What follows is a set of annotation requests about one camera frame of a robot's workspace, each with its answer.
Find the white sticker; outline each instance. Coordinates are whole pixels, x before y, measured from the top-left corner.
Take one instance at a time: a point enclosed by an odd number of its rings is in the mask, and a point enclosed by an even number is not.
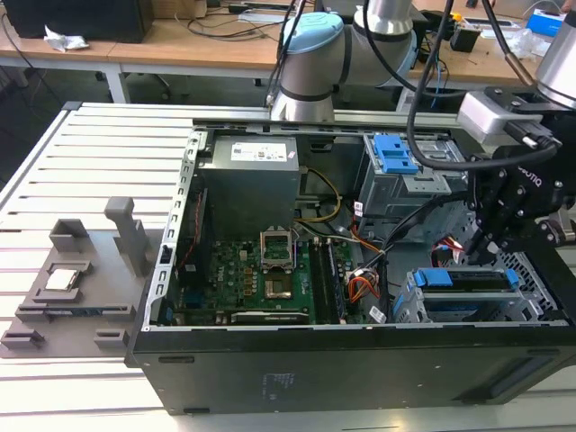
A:
[[[245,162],[287,162],[286,145],[281,142],[236,142],[232,160]]]
[[[370,316],[374,318],[378,324],[382,324],[382,320],[385,319],[384,314],[375,306],[370,309]]]
[[[354,215],[359,218],[364,215],[364,205],[359,201],[354,201]]]

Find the case label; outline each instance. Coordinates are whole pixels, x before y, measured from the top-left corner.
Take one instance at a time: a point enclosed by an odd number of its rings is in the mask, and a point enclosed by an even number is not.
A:
[[[287,162],[286,145],[281,142],[236,142],[232,160],[244,162]]]

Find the white plastic bag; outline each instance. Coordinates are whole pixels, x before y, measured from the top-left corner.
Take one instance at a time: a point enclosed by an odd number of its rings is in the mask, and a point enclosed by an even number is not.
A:
[[[535,60],[533,51],[542,43],[542,39],[535,36],[530,29],[516,31],[508,40],[508,45],[519,59]]]

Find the green circuit board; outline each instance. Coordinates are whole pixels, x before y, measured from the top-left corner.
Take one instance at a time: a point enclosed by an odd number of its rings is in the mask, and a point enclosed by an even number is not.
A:
[[[286,258],[286,252],[285,242],[266,242],[266,257]],[[336,243],[334,252],[344,278],[352,265],[349,246]],[[185,324],[212,325],[218,311],[299,312],[308,314],[310,324],[314,324],[308,242],[297,241],[292,245],[292,253],[291,273],[280,270],[265,274],[259,239],[215,242],[207,286],[202,290],[183,287],[178,309],[189,312],[185,314]]]

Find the light blue robot joint cap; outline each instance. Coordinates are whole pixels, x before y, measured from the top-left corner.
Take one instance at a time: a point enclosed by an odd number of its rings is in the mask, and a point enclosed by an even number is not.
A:
[[[284,29],[284,43],[288,39],[294,18]],[[344,23],[339,15],[325,12],[305,13],[298,21],[296,31],[290,40],[289,54],[302,54],[314,51],[332,42],[344,30]]]

